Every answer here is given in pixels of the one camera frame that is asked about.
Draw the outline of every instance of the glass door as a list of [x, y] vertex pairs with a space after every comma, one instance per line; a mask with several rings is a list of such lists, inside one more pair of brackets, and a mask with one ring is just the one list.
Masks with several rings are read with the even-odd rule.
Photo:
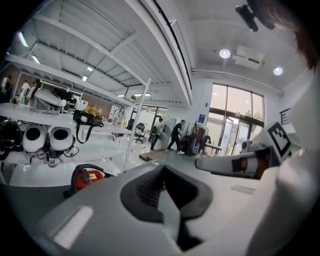
[[232, 155], [239, 155], [242, 150], [242, 143], [248, 139], [250, 125], [244, 121], [239, 121], [235, 143], [233, 145]]
[[226, 156], [229, 152], [228, 148], [230, 145], [230, 138], [231, 138], [233, 125], [234, 125], [234, 121], [230, 117], [227, 117], [224, 121], [224, 131], [222, 134], [222, 140], [220, 145], [222, 150], [221, 150], [220, 156]]

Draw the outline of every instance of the shelf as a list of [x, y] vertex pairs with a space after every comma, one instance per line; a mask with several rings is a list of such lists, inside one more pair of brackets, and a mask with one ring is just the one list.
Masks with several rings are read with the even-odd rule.
[[[94, 138], [90, 140], [89, 138], [89, 140], [84, 144], [76, 141], [75, 146], [79, 148], [79, 153], [73, 157], [65, 157], [64, 164], [109, 159], [126, 155], [127, 153], [127, 150], [120, 148], [117, 142], [114, 142], [110, 139], [107, 140]], [[12, 151], [2, 162], [9, 164], [29, 165], [30, 158], [31, 156], [24, 151], [19, 153]], [[45, 164], [45, 161], [40, 161], [37, 159], [37, 163], [42, 165]]]
[[70, 81], [74, 84], [80, 85], [84, 88], [88, 88], [90, 90], [93, 90], [99, 94], [104, 95], [107, 99], [109, 99], [108, 101], [112, 102], [112, 101], [116, 101], [118, 104], [122, 105], [122, 106], [129, 106], [129, 107], [133, 107], [133, 108], [138, 108], [137, 105], [133, 104], [132, 102], [129, 102], [128, 100], [125, 100], [124, 98], [118, 97], [117, 95], [113, 94], [112, 92], [103, 89], [99, 86], [96, 86], [90, 82], [87, 81], [83, 81], [81, 78], [74, 76], [72, 74], [63, 72], [61, 70], [52, 68], [50, 66], [46, 66], [43, 65], [41, 63], [36, 63], [33, 60], [29, 60], [26, 58], [22, 58], [19, 56], [14, 56], [14, 55], [6, 55], [5, 59], [13, 64], [15, 64], [20, 70], [33, 70], [34, 73], [37, 73], [37, 71], [46, 73], [48, 75], [51, 76], [55, 76], [57, 77], [57, 80], [59, 80], [59, 78], [62, 78], [64, 80]]
[[58, 187], [70, 185], [71, 176], [77, 165], [92, 164], [103, 168], [112, 174], [120, 174], [121, 171], [109, 159], [87, 161], [79, 163], [62, 163], [51, 168], [46, 164], [24, 165], [18, 164], [10, 179], [10, 186], [15, 187]]
[[[33, 111], [32, 107], [21, 104], [0, 104], [0, 116], [52, 127], [65, 127], [71, 129], [76, 129], [77, 127], [77, 123], [73, 120], [72, 115], [39, 113]], [[80, 125], [80, 130], [87, 131], [89, 128], [89, 125]], [[103, 127], [94, 127], [92, 131], [117, 134], [132, 133], [131, 130], [117, 127], [110, 122], [103, 122]]]

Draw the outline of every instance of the vent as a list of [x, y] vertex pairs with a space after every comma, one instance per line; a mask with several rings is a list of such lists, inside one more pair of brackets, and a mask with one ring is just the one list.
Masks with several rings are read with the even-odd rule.
[[232, 55], [232, 59], [237, 65], [257, 70], [261, 66], [264, 56], [258, 50], [238, 45], [236, 54]]

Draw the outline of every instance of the glass wall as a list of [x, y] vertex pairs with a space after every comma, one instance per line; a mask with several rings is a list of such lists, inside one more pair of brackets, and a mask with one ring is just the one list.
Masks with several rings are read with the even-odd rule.
[[264, 126], [264, 98], [250, 91], [213, 84], [207, 127], [211, 143], [221, 156], [238, 155], [242, 143], [253, 139]]
[[228, 87], [226, 110], [251, 117], [251, 93]]
[[[141, 108], [138, 124], [143, 123], [145, 126], [144, 130], [148, 134], [151, 128], [155, 125], [155, 123], [159, 121], [159, 118], [160, 117], [163, 118], [166, 115], [167, 115], [166, 108], [143, 105]], [[133, 111], [131, 115], [131, 119], [136, 119], [136, 116], [137, 116], [137, 112]]]

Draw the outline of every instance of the white wall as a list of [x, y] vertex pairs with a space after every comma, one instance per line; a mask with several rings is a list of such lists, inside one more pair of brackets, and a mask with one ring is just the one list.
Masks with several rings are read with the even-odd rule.
[[307, 68], [288, 86], [284, 88], [281, 98], [282, 110], [292, 108], [300, 97], [306, 92], [314, 77], [314, 72]]
[[177, 121], [184, 119], [187, 123], [194, 123], [196, 120], [198, 120], [199, 115], [203, 114], [205, 115], [204, 124], [206, 124], [210, 110], [213, 83], [217, 83], [234, 86], [240, 89], [252, 91], [259, 95], [263, 95], [265, 125], [281, 121], [279, 114], [279, 112], [283, 110], [281, 98], [272, 91], [266, 90], [262, 87], [246, 84], [245, 82], [234, 82], [231, 80], [222, 80], [198, 75], [192, 75], [191, 82], [193, 97], [192, 106], [190, 108], [169, 106], [167, 110], [168, 117], [176, 118]]

